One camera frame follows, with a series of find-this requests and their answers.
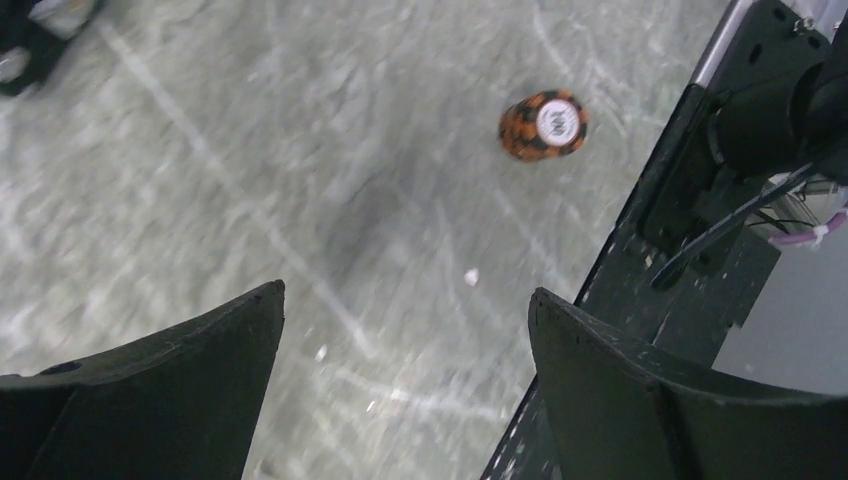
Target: black mounting plate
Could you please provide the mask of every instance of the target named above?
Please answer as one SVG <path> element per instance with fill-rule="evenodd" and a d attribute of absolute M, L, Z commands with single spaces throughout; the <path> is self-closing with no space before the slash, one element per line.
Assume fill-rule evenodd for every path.
<path fill-rule="evenodd" d="M 742 177 L 716 158 L 711 123 L 739 92 L 781 76 L 801 76 L 825 60 L 830 50 L 827 39 L 816 31 L 793 32 L 799 20 L 779 0 L 760 0 L 746 14 L 707 88 L 705 101 L 673 154 L 667 177 L 640 221 L 640 234 L 664 254 L 677 253 L 765 185 L 767 176 Z M 693 270 L 706 275 L 721 271 L 742 228 L 706 249 L 690 264 Z"/>

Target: white logo on ball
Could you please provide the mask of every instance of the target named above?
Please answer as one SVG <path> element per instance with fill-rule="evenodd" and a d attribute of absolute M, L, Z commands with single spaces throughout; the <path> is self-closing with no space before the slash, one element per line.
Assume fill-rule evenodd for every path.
<path fill-rule="evenodd" d="M 565 100 L 551 100 L 539 112 L 536 129 L 548 145 L 568 145 L 580 133 L 580 114 L 573 104 Z"/>

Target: orange ball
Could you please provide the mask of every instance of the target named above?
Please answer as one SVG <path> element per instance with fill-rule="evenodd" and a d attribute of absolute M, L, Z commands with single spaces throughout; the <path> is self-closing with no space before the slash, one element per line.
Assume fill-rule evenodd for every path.
<path fill-rule="evenodd" d="M 583 146 L 589 112 L 568 90 L 548 90 L 513 105 L 500 121 L 504 150 L 522 162 L 561 157 Z"/>

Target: concrete floor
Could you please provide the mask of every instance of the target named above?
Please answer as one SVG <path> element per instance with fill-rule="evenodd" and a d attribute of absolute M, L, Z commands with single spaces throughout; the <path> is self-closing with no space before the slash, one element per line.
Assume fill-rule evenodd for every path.
<path fill-rule="evenodd" d="M 530 293 L 576 294 L 725 5 L 113 0 L 0 103 L 0 373 L 282 278 L 245 478 L 479 476 Z M 546 88 L 588 142 L 514 163 L 498 117 Z"/>

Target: small white debris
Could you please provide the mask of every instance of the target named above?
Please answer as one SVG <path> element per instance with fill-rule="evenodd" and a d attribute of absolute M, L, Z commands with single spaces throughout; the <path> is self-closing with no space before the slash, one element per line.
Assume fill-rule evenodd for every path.
<path fill-rule="evenodd" d="M 469 287 L 473 287 L 477 285 L 477 282 L 480 281 L 480 270 L 476 268 L 472 268 L 471 270 L 465 272 L 465 284 Z"/>
<path fill-rule="evenodd" d="M 322 361 L 327 356 L 327 346 L 321 345 L 321 348 L 318 349 L 318 353 L 315 354 L 315 361 Z"/>

